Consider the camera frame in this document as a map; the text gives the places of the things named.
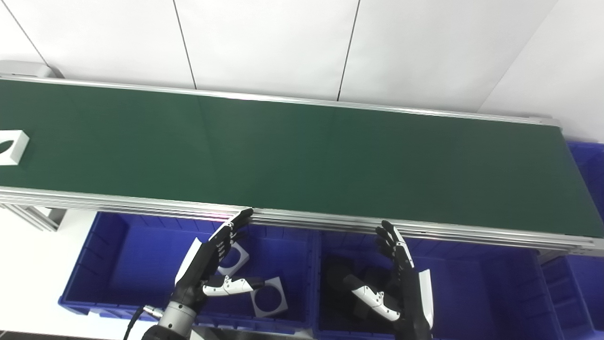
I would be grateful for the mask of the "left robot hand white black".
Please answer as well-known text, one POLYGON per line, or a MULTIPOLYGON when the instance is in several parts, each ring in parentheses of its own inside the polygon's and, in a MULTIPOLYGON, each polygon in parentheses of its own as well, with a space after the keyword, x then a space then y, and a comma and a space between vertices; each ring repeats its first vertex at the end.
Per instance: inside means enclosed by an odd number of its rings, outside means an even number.
POLYGON ((187 307, 198 314, 209 297, 222 297, 253 292, 265 286, 265 280, 257 277, 216 275, 220 262, 227 256, 238 238, 239 230, 246 225, 254 213, 248 207, 228 218, 205 242, 192 243, 194 253, 183 275, 175 283, 170 303, 187 307))

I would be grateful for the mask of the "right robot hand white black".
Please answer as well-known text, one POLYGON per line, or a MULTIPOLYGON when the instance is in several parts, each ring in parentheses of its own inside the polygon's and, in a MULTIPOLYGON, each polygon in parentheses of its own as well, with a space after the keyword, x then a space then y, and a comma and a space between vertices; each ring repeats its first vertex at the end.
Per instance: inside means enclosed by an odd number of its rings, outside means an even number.
POLYGON ((430 270, 417 271, 409 247, 399 230, 383 220, 375 229, 376 244, 383 256, 393 263, 393 284, 397 293, 379 290, 346 273, 345 290, 351 292, 370 310, 386 319, 397 340, 431 340, 434 323, 434 298, 430 270))

